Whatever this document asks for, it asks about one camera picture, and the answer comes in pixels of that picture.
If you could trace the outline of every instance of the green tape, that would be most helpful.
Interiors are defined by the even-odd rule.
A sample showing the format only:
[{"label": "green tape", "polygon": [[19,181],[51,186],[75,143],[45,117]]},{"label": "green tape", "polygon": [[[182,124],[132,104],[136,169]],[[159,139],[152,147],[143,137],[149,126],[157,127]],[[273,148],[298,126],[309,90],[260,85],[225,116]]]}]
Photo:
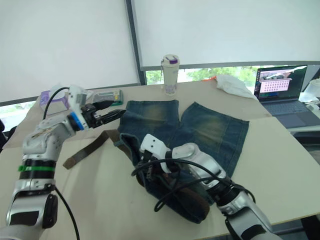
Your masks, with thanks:
[{"label": "green tape", "polygon": [[19,172],[26,172],[26,171],[49,171],[54,172],[56,170],[55,167],[51,166],[19,166],[18,171]]}]

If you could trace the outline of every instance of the laptop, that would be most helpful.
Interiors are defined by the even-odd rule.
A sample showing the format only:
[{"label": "laptop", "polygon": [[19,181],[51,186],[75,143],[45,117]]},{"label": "laptop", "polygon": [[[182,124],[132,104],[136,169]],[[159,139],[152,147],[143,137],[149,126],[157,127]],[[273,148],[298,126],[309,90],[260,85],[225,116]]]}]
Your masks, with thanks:
[{"label": "laptop", "polygon": [[299,101],[306,70],[306,65],[268,67],[256,74],[254,95],[287,129],[320,125],[320,119]]}]

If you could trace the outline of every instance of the window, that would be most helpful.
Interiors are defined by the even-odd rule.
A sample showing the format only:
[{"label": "window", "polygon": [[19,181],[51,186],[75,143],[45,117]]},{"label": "window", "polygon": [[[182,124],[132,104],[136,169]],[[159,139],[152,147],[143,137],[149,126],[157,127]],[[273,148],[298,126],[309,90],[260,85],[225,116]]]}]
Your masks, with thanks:
[{"label": "window", "polygon": [[[212,67],[212,68],[193,68],[180,69],[178,73],[178,83],[201,81],[209,79],[213,76],[226,74],[237,77],[243,81],[250,91],[254,91],[256,83],[257,70],[259,68],[275,67],[268,66],[227,66],[227,67]],[[146,71],[146,84],[163,84],[164,79],[160,70]]]},{"label": "window", "polygon": [[8,132],[13,127],[19,125],[26,117],[29,109],[36,101],[28,101],[7,106],[0,106],[0,119],[4,124],[4,131]]}]

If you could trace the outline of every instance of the white cloth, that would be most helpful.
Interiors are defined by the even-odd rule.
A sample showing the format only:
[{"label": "white cloth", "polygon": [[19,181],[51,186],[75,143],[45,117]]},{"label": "white cloth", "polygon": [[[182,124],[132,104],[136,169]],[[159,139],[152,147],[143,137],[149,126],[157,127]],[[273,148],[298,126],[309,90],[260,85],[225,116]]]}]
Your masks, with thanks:
[{"label": "white cloth", "polygon": [[245,83],[234,76],[217,75],[216,81],[216,87],[218,89],[222,89],[228,94],[258,100],[256,96],[254,96],[252,92],[246,87]]}]

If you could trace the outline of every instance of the robotic arm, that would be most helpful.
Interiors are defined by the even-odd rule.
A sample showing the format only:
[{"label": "robotic arm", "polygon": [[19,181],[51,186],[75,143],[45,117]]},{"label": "robotic arm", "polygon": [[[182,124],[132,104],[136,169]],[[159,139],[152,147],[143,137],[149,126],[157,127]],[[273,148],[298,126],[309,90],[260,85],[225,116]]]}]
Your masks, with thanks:
[{"label": "robotic arm", "polygon": [[63,142],[77,131],[107,124],[125,112],[97,114],[96,111],[109,107],[113,101],[85,104],[86,91],[77,86],[70,87],[68,102],[73,110],[71,114],[44,119],[23,142],[20,177],[7,211],[7,226],[0,229],[0,240],[37,240],[45,229],[55,225],[58,198],[51,192],[55,190],[55,167]]},{"label": "robotic arm", "polygon": [[[280,240],[272,233],[271,224],[266,215],[258,208],[244,190],[231,181],[226,171],[208,154],[199,150],[195,143],[168,149],[156,137],[147,134],[140,147],[144,155],[156,159],[183,159],[199,164],[215,174],[218,179],[201,181],[200,184],[214,199],[221,213],[226,217],[225,224],[234,240]],[[165,173],[171,173],[165,162],[161,163]],[[194,166],[189,170],[196,179],[209,178],[211,175]]]}]

